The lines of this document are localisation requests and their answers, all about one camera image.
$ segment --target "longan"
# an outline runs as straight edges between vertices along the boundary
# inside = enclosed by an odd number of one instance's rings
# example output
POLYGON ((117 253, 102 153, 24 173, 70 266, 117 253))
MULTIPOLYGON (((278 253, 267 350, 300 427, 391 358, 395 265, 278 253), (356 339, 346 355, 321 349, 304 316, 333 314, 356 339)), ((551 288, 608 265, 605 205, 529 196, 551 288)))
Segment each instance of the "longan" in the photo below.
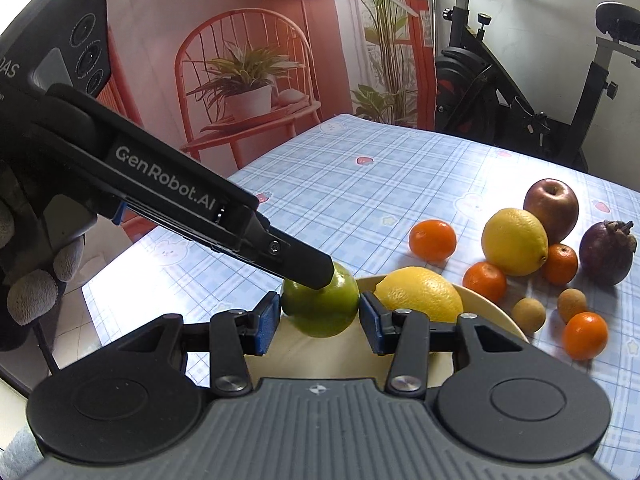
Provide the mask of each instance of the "longan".
POLYGON ((523 298, 513 306, 511 317, 525 334, 533 334, 546 321, 545 306, 533 298, 523 298))
POLYGON ((587 298, 581 290, 568 288, 558 296, 556 309, 562 321, 569 323, 573 316, 587 311, 587 298))

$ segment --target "exercise bike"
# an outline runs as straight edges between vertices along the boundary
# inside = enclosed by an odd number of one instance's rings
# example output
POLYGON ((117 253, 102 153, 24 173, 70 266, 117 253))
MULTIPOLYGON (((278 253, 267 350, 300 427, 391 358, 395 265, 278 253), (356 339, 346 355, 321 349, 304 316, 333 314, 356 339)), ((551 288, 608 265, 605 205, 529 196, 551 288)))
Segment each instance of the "exercise bike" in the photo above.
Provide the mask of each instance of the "exercise bike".
POLYGON ((492 144, 588 171, 582 143, 602 93, 615 98, 618 85, 607 82, 613 51, 640 67, 640 52, 620 44, 640 44, 640 11, 605 2, 596 9, 596 26, 612 38, 596 38, 597 51, 571 124, 535 112, 509 73, 484 44, 491 17, 479 13, 479 30, 468 26, 469 0, 456 0, 443 17, 451 21, 449 46, 435 58, 438 95, 436 131, 492 144))

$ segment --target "lime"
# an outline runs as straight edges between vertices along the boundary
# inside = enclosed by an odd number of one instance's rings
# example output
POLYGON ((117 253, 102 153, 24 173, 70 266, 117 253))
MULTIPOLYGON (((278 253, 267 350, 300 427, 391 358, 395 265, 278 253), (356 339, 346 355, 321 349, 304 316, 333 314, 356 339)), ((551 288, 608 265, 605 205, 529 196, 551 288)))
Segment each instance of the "lime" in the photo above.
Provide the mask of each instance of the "lime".
POLYGON ((462 299, 454 286, 423 267, 404 267, 390 272, 378 283, 374 294, 389 310, 419 310, 432 321, 455 323, 463 311, 462 299))
POLYGON ((334 268, 331 283, 320 290, 291 280, 282 283, 282 311, 303 334, 337 335, 351 324, 358 312, 360 291, 356 280, 341 264, 334 262, 334 268))

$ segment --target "gloved hand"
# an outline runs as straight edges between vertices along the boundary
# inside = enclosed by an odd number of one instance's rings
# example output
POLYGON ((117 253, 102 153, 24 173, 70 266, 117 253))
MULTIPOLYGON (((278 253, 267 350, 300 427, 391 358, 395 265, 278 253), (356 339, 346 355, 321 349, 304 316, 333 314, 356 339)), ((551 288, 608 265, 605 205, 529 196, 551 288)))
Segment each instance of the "gloved hand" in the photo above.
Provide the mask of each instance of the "gloved hand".
POLYGON ((64 294, 97 221, 73 200, 38 195, 37 183, 0 162, 0 351, 18 348, 34 320, 64 294))

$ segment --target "handheld device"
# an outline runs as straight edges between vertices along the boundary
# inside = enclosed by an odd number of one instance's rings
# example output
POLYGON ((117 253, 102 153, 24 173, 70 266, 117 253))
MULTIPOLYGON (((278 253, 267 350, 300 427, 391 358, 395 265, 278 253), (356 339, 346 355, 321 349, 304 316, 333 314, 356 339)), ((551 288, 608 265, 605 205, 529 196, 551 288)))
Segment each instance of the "handheld device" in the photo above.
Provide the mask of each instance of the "handheld device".
MULTIPOLYGON (((33 0, 0 36, 10 60, 1 158, 44 196, 108 217, 124 201, 187 238, 325 286, 327 254, 94 99, 109 74, 106 30, 104 0, 33 0)), ((587 375, 475 314, 431 323, 364 293, 359 319, 372 352, 394 355, 383 390, 370 378, 254 384, 244 356, 268 352, 275 292, 208 323, 165 314, 37 386, 27 416, 45 458, 26 478, 610 478, 591 459, 609 402, 587 375), (209 352, 208 388, 184 375, 190 351, 209 352), (453 355, 456 372, 439 388, 427 388, 430 351, 453 355)))

